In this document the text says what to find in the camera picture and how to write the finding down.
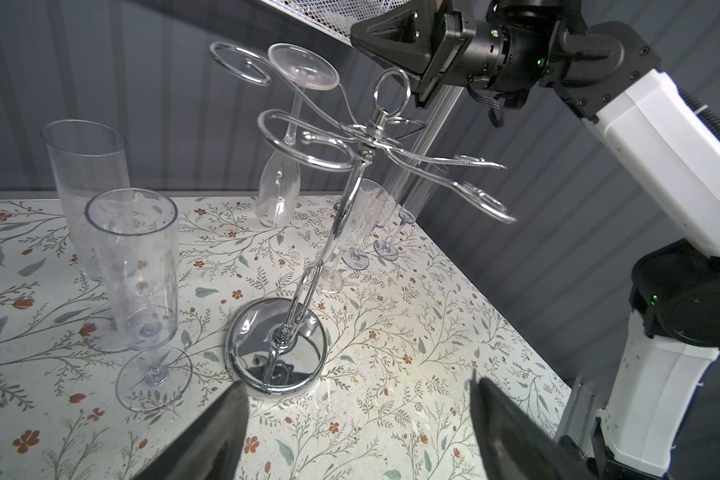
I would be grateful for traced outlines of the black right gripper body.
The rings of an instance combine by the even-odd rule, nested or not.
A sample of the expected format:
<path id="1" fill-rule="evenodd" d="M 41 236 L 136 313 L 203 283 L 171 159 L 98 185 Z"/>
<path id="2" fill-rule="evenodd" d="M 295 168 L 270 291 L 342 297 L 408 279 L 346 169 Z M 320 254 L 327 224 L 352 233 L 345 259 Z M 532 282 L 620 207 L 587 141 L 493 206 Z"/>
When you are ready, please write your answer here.
<path id="1" fill-rule="evenodd" d="M 427 107 L 444 86 L 486 90 L 504 64 L 504 28 L 478 20 L 467 1 L 444 1 L 435 13 L 430 61 L 414 90 L 416 105 Z"/>

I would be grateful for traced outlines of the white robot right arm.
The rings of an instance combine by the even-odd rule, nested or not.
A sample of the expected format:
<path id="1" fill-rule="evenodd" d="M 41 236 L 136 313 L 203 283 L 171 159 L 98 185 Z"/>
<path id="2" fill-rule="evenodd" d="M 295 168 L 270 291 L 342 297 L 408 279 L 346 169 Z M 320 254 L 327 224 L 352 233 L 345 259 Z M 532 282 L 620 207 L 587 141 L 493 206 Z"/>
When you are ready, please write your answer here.
<path id="1" fill-rule="evenodd" d="M 463 197 L 513 232 L 474 246 L 507 314 L 540 339 L 554 313 L 627 290 L 627 336 L 588 464 L 602 479 L 661 479 L 700 381 L 720 356 L 720 121 L 678 87 L 631 26 L 588 24 L 577 1 L 410 1 L 355 23 L 352 45 L 407 73 L 418 107 L 463 88 L 500 127 L 532 89 L 560 103 L 550 160 L 511 213 L 465 180 Z"/>

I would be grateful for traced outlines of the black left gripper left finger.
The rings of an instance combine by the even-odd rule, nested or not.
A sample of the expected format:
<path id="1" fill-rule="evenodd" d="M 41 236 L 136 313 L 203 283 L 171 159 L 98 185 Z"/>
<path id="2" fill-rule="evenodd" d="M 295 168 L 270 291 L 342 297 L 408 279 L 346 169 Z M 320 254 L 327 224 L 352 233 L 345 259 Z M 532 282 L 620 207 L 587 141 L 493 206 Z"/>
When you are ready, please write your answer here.
<path id="1" fill-rule="evenodd" d="M 249 419 L 246 386 L 234 382 L 138 479 L 232 479 L 240 462 Z"/>

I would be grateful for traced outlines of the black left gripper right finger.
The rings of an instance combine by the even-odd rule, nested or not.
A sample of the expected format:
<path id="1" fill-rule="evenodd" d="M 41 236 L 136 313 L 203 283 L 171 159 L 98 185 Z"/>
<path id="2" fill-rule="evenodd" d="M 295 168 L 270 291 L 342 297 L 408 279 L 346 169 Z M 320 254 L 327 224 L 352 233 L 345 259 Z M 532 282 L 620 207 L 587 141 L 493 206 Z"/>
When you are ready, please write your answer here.
<path id="1" fill-rule="evenodd" d="M 490 480 L 593 477 L 583 461 L 557 445 L 490 379 L 470 379 L 469 396 L 475 439 Z"/>

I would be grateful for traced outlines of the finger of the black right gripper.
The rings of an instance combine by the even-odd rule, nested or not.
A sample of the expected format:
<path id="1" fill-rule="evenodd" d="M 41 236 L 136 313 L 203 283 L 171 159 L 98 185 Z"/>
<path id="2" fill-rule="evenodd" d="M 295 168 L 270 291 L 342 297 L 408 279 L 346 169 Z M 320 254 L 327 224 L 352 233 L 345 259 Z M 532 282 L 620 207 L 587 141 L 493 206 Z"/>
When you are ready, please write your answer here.
<path id="1" fill-rule="evenodd" d="M 351 26 L 354 48 L 382 66 L 396 66 L 415 75 L 432 60 L 432 33 L 437 2 L 416 0 Z"/>

